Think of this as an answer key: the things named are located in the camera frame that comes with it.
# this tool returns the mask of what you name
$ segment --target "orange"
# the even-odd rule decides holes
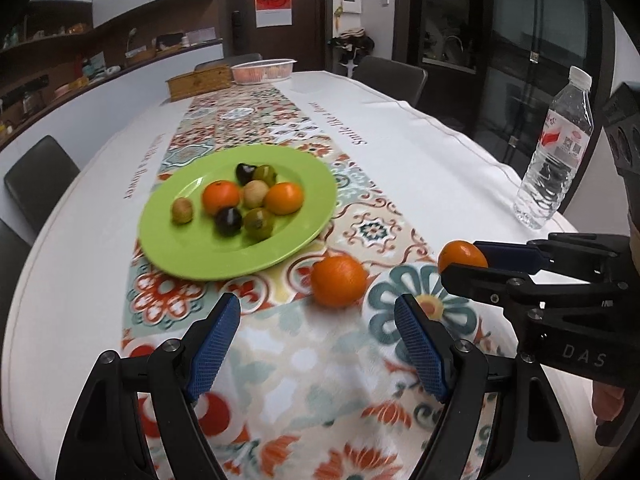
[[[368,277],[360,262],[350,256],[330,256],[314,264],[311,289],[319,304],[342,308],[364,296]]]
[[[223,207],[236,207],[239,203],[238,185],[228,180],[212,182],[202,192],[202,207],[212,216]]]
[[[440,256],[438,256],[438,273],[442,274],[442,271],[446,269],[449,264],[462,264],[484,268],[489,266],[482,251],[475,245],[463,240],[454,240],[444,246],[440,252]]]
[[[264,206],[274,215],[290,215],[302,207],[305,194],[298,184],[281,182],[271,187],[264,197]]]

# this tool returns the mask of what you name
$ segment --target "dark door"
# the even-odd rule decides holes
[[[265,59],[291,58],[295,70],[324,68],[324,0],[291,0],[292,25],[256,27],[255,0],[226,0],[233,54],[258,52]]]

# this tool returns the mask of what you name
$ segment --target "bottle label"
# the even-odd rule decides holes
[[[539,149],[561,160],[571,168],[577,168],[589,143],[589,136],[569,119],[549,110],[542,130]]]

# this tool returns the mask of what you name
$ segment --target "patterned table runner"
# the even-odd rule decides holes
[[[206,317],[220,294],[241,299],[242,320],[212,391],[195,407],[228,478],[401,480],[433,433],[442,406],[423,392],[393,322],[394,300],[412,293],[456,337],[501,354],[477,305],[442,288],[433,255],[384,192],[273,86],[196,97],[166,152],[156,186],[201,156],[241,144],[312,153],[335,175],[334,218],[309,246],[250,276],[197,283],[168,276],[136,244],[124,309],[125,356],[153,351]],[[310,296],[309,273],[348,253],[369,271],[360,305],[328,312]],[[429,296],[444,308],[433,308]],[[143,429],[161,479],[172,473],[148,396]],[[474,480],[491,430],[488,395],[463,479]]]

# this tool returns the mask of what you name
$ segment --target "bottle cap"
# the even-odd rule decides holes
[[[572,66],[569,69],[569,81],[586,92],[591,90],[591,76],[577,66]]]

